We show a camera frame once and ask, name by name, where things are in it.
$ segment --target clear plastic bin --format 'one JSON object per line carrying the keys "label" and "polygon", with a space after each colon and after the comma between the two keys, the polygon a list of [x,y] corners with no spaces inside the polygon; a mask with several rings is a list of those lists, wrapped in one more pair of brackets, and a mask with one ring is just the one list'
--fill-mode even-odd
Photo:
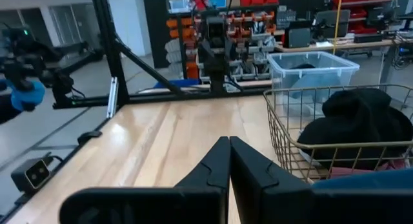
{"label": "clear plastic bin", "polygon": [[[277,53],[267,56],[271,66],[273,89],[291,89],[284,91],[276,104],[290,104],[290,113],[298,116],[321,114],[321,104],[335,92],[332,89],[302,90],[300,88],[317,88],[348,86],[351,77],[360,66],[347,59],[326,52]],[[299,105],[294,110],[292,103],[319,104],[302,109]]]}

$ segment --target black cloth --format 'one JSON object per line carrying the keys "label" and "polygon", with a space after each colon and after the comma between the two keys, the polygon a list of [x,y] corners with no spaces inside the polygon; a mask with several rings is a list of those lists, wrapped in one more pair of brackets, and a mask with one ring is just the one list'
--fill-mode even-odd
{"label": "black cloth", "polygon": [[0,96],[0,125],[17,117],[21,111],[16,110],[12,105],[12,95]]}
{"label": "black cloth", "polygon": [[[308,124],[298,138],[299,143],[335,144],[411,141],[413,126],[408,117],[390,106],[391,97],[375,88],[358,88],[334,93],[323,104],[325,117]],[[400,157],[408,146],[388,147],[384,158]],[[312,155],[312,150],[302,149]],[[355,159],[359,148],[339,148],[336,159]],[[364,147],[359,155],[356,169],[374,170],[378,161],[361,160],[380,158],[383,147]],[[314,159],[333,159],[334,148],[317,149]],[[321,161],[330,168],[331,161]],[[352,168],[354,160],[335,161],[333,167]]]}

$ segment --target yellow cable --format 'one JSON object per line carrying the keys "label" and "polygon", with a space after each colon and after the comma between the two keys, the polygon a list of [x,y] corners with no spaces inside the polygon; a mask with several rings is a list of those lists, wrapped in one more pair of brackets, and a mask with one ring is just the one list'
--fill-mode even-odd
{"label": "yellow cable", "polygon": [[341,10],[341,0],[338,1],[337,7],[337,20],[336,20],[336,30],[334,33],[334,46],[333,46],[333,54],[336,54],[336,45],[337,45],[337,35],[338,35],[338,26],[340,21],[340,10]]}

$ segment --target wire basket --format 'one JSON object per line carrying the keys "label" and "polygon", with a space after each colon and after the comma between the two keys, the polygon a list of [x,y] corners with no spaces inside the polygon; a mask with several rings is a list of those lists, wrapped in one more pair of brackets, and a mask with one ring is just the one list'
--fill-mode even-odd
{"label": "wire basket", "polygon": [[[321,107],[322,102],[338,90],[354,88],[378,88],[384,90],[392,97],[391,107],[396,108],[406,115],[410,122],[413,118],[413,88],[401,85],[366,85],[347,87],[319,87],[319,88],[294,88],[267,90],[264,93],[267,101],[268,123],[272,146],[277,155],[278,165],[289,173],[313,183],[320,179],[348,176],[390,168],[407,168],[413,159],[411,154],[413,141],[380,142],[380,143],[346,143],[326,145],[306,145],[297,142],[301,131],[313,120],[324,117]],[[290,95],[300,93],[299,99]],[[385,157],[386,151],[391,147],[407,147],[407,151],[399,157]],[[343,149],[353,150],[352,158],[336,158],[337,152]],[[379,150],[381,154],[376,158],[363,157],[366,149]],[[318,151],[331,150],[334,154],[331,159],[315,160]],[[351,168],[337,168],[334,165],[340,161],[352,162]],[[373,170],[360,170],[356,165],[363,161],[374,161]]]}

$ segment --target gray floor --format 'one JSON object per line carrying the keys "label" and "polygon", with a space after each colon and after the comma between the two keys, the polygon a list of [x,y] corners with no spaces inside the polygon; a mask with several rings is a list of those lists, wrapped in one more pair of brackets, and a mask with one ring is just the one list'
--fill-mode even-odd
{"label": "gray floor", "polygon": [[[144,57],[143,60],[153,65],[152,57]],[[353,85],[378,83],[378,54],[372,59],[367,59],[366,56],[351,56],[350,60],[361,65],[360,71],[352,78]],[[153,87],[156,83],[155,79],[127,58],[123,59],[123,66],[130,94]],[[167,69],[159,72],[169,79],[177,79],[177,75]],[[413,66],[398,73],[395,79],[411,85],[411,82],[408,82],[409,79],[411,81],[411,76],[413,77]],[[89,64],[73,73],[72,77],[75,87],[86,96],[103,96],[109,93],[110,72],[106,60]],[[24,160],[43,156],[49,151],[61,157],[67,156],[77,145],[77,137],[83,132],[93,130],[106,116],[106,107],[53,110],[53,102],[53,95],[48,90],[44,102],[34,112],[21,114],[0,126],[0,214],[6,213],[21,195],[10,178],[11,171]]]}

